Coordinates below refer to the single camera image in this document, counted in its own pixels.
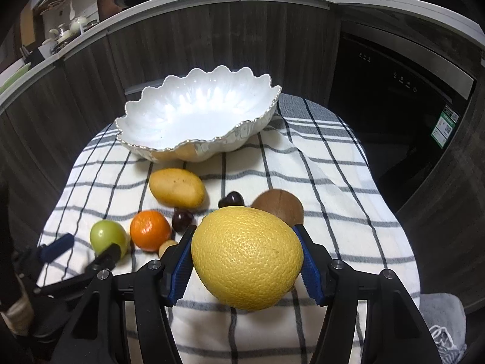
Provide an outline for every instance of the kitchen counter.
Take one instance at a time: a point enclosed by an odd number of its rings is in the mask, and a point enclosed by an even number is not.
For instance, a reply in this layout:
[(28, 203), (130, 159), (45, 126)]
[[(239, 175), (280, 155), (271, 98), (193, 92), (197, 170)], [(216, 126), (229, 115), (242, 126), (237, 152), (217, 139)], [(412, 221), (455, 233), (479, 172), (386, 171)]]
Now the kitchen counter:
[(233, 1), (276, 1), (309, 5), (323, 9), (329, 9), (331, 5), (364, 6), (403, 12), (407, 15), (424, 19), (430, 23), (449, 29), (482, 50), (485, 50), (485, 35), (478, 24), (449, 9), (419, 0), (150, 0), (126, 9), (101, 22), (83, 35), (77, 37), (59, 53), (51, 56), (42, 62), (42, 64), (33, 67), (26, 75), (17, 80), (7, 91), (0, 95), (0, 112), (7, 107), (8, 102), (11, 102), (24, 87), (28, 86), (32, 81), (35, 81), (39, 75), (41, 76), (47, 73), (56, 61), (67, 59), (109, 33), (114, 33), (126, 26), (173, 10)]
[(36, 244), (79, 153), (145, 86), (194, 67), (249, 66), (285, 93), (328, 106), (339, 42), (355, 24), (427, 48), (472, 81), (447, 150), (396, 217), (422, 292), (453, 293), (467, 311), (484, 306), (485, 36), (473, 21), (415, 0), (151, 0), (88, 30), (0, 95), (15, 244)]

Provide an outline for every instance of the green fruit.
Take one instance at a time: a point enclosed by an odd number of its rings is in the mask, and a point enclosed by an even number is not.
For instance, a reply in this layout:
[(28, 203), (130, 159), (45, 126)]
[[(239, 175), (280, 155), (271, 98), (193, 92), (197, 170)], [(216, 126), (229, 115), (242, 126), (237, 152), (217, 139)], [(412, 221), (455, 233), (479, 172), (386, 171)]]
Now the green fruit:
[(126, 254), (129, 242), (123, 226), (111, 220), (100, 220), (94, 223), (89, 240), (96, 254), (102, 253), (111, 244), (117, 244), (121, 249), (120, 259)]

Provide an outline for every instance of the checkered tablecloth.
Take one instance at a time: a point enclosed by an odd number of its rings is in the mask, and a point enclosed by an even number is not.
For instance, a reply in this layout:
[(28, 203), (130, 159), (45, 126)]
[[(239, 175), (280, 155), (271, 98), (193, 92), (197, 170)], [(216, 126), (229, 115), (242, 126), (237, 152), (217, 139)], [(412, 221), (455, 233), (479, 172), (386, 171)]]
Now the checkered tablecloth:
[[(200, 176), (207, 188), (209, 209), (196, 214), (198, 223), (232, 190), (243, 195), (246, 205), (268, 188), (288, 190), (302, 202), (304, 225), (315, 243), (356, 270), (379, 273), (392, 268), (419, 305), (418, 270), (406, 235), (379, 194), (362, 147), (325, 108), (282, 94), (275, 116), (262, 132), (237, 151), (203, 163), (153, 164), (138, 159), (115, 136), (116, 127), (106, 127), (76, 160), (40, 243), (50, 244), (68, 232), (76, 242), (44, 268), (39, 285), (83, 271), (94, 259), (90, 228), (101, 219), (115, 220), (127, 231), (141, 210), (159, 210), (170, 220), (173, 209), (157, 203), (147, 183), (153, 171), (178, 166)], [(113, 273), (135, 271), (156, 257), (132, 246)], [(141, 364), (133, 306), (127, 306), (132, 363)], [(211, 364), (307, 363), (325, 311), (309, 298), (301, 277), (274, 307), (235, 310), (220, 304), (195, 271), (184, 298), (167, 309), (182, 361)], [(352, 363), (360, 362), (365, 320), (366, 303), (361, 302)]]

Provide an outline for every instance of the ceramic fruit bowl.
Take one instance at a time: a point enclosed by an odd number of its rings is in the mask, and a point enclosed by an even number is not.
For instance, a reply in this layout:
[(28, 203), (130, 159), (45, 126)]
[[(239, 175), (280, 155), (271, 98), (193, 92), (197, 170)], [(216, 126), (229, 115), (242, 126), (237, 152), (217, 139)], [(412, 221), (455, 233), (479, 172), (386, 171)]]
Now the ceramic fruit bowl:
[(168, 76), (160, 87), (145, 87), (139, 101), (128, 101), (125, 116), (115, 120), (117, 139), (156, 163), (204, 161), (240, 148), (263, 130), (280, 92), (268, 74), (255, 77), (247, 67), (194, 68), (183, 78)]

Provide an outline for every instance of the bowl rim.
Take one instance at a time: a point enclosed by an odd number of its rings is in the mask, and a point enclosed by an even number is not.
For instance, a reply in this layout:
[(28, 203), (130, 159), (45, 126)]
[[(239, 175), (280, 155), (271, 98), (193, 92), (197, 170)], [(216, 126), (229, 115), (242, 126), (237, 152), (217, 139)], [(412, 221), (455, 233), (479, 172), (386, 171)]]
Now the bowl rim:
[[(165, 81), (167, 81), (167, 79), (169, 79), (170, 77), (176, 77), (176, 78), (179, 78), (179, 79), (185, 79), (186, 77), (188, 77), (193, 71), (195, 70), (201, 70), (203, 72), (205, 72), (206, 74), (211, 74), (212, 72), (214, 72), (216, 69), (218, 69), (219, 67), (225, 67), (227, 68), (227, 70), (229, 70), (229, 72), (232, 72), (234, 74), (237, 74), (239, 71), (241, 70), (244, 70), (244, 69), (248, 69), (250, 72), (251, 72), (251, 75), (254, 77), (254, 78), (260, 78), (261, 76), (263, 75), (268, 75), (270, 77), (270, 83), (269, 83), (269, 87), (270, 88), (277, 88), (277, 94), (275, 96), (275, 98), (271, 101), (271, 104), (269, 106), (268, 109), (266, 109), (266, 111), (263, 113), (263, 115), (261, 116), (258, 116), (257, 118), (254, 118), (253, 120), (243, 120), (242, 122), (238, 123), (237, 125), (235, 125), (234, 127), (232, 127), (232, 129), (230, 129), (226, 134), (224, 135), (221, 135), (219, 137), (214, 137), (212, 138), (211, 140), (199, 140), (199, 139), (189, 139), (189, 140), (185, 140), (185, 141), (182, 141), (180, 143), (178, 143), (177, 145), (175, 145), (174, 147), (167, 147), (167, 148), (163, 148), (163, 149), (154, 149), (154, 148), (151, 148), (151, 147), (145, 147), (143, 145), (135, 145), (133, 143), (129, 143), (123, 139), (120, 138), (121, 135), (123, 135), (123, 130), (118, 126), (118, 119), (121, 119), (121, 118), (125, 118), (128, 116), (128, 112), (126, 110), (126, 105), (130, 102), (140, 102), (142, 97), (143, 97), (143, 92), (145, 91), (145, 89), (160, 89), (164, 84), (165, 84)], [(216, 68), (214, 68), (212, 71), (204, 71), (198, 67), (195, 67), (193, 68), (192, 70), (189, 71), (189, 73), (186, 75), (186, 76), (176, 76), (176, 75), (168, 75), (162, 82), (162, 84), (158, 87), (153, 87), (153, 86), (146, 86), (143, 88), (142, 90), (142, 96), (140, 97), (139, 100), (129, 100), (125, 103), (125, 114), (123, 116), (119, 116), (115, 119), (115, 125), (116, 125), (116, 128), (118, 129), (118, 133), (116, 134), (116, 139), (118, 141), (120, 141), (122, 144), (128, 146), (128, 147), (132, 147), (134, 149), (141, 149), (141, 150), (145, 150), (145, 151), (148, 151), (148, 152), (173, 152), (173, 151), (176, 151), (178, 148), (188, 144), (188, 143), (214, 143), (216, 141), (220, 141), (222, 139), (225, 139), (227, 137), (229, 137), (229, 135), (235, 131), (236, 129), (238, 129), (239, 127), (241, 127), (242, 125), (244, 124), (247, 124), (247, 123), (253, 123), (255, 124), (256, 122), (258, 122), (259, 120), (261, 120), (262, 118), (264, 118), (270, 111), (271, 109), (273, 109), (273, 107), (276, 105), (276, 103), (278, 102), (278, 97), (279, 95), (281, 94), (281, 90), (282, 90), (282, 87), (280, 85), (275, 85), (275, 86), (271, 86), (271, 82), (272, 82), (272, 79), (271, 79), (271, 75), (269, 74), (263, 74), (261, 76), (255, 76), (254, 73), (253, 73), (253, 70), (251, 70), (251, 68), (249, 67), (242, 67), (240, 69), (238, 69), (237, 71), (231, 71), (229, 69), (229, 67), (225, 66), (224, 64), (220, 64), (218, 65)]]

